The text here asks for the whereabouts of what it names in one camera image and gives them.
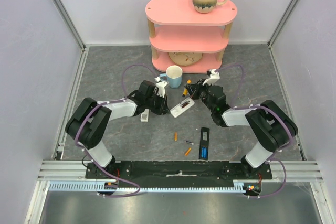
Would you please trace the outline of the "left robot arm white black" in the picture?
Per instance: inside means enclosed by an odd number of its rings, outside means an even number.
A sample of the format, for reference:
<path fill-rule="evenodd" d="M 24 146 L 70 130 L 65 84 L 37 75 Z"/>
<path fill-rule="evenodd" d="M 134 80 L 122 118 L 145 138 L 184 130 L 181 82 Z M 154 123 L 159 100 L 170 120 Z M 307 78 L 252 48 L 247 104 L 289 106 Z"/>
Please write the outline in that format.
<path fill-rule="evenodd" d="M 85 98 L 77 107 L 67 122 L 65 131 L 96 163 L 97 173 L 103 178 L 111 178 L 115 173 L 115 158 L 102 141 L 108 123 L 140 115 L 145 110 L 156 115 L 168 114 L 168 85 L 167 81 L 158 80 L 153 83 L 144 80 L 126 98 L 100 102 Z"/>

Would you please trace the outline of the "slim white remote control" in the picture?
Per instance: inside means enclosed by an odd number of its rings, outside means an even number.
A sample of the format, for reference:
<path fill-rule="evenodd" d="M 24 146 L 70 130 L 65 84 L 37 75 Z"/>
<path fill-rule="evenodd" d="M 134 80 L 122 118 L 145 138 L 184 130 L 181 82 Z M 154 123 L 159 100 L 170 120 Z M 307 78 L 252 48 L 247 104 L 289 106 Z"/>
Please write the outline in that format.
<path fill-rule="evenodd" d="M 145 109 L 144 112 L 141 113 L 140 121 L 147 123 L 149 121 L 149 110 Z"/>

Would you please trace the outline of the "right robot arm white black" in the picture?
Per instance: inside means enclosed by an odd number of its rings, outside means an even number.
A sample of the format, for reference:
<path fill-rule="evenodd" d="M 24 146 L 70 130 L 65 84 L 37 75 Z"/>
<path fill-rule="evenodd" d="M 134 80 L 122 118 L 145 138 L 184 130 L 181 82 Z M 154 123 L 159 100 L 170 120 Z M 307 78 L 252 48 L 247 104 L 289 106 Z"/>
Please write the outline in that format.
<path fill-rule="evenodd" d="M 185 88 L 192 99 L 201 100 L 209 109 L 216 125 L 251 127 L 258 142 L 241 159 L 240 172 L 245 178 L 254 178 L 259 168 L 298 134 L 296 124 L 272 100 L 238 108 L 229 106 L 222 87 L 206 84 L 204 79 Z"/>

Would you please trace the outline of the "wide white remote control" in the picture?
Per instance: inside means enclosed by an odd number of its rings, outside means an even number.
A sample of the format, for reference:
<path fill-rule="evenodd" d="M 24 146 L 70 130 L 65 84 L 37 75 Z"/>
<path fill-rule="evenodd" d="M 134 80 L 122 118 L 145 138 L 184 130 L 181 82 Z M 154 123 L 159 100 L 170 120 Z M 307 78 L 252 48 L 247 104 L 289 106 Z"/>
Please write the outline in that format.
<path fill-rule="evenodd" d="M 175 107 L 170 109 L 170 113 L 174 118 L 179 117 L 181 114 L 186 112 L 195 104 L 194 100 L 191 98 L 184 99 L 181 103 L 177 104 Z"/>

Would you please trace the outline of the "black remote control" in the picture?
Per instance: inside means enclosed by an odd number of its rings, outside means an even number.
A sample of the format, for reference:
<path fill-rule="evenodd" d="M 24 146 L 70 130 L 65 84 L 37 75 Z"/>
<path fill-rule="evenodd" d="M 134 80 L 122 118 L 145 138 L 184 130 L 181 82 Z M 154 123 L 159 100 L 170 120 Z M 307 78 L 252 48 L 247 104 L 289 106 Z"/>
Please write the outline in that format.
<path fill-rule="evenodd" d="M 206 127 L 201 128 L 200 149 L 199 149 L 199 159 L 200 160 L 208 160 L 209 132 L 210 132 L 209 128 L 206 128 Z M 207 158 L 201 158 L 201 152 L 202 152 L 203 147 L 207 149 Z"/>

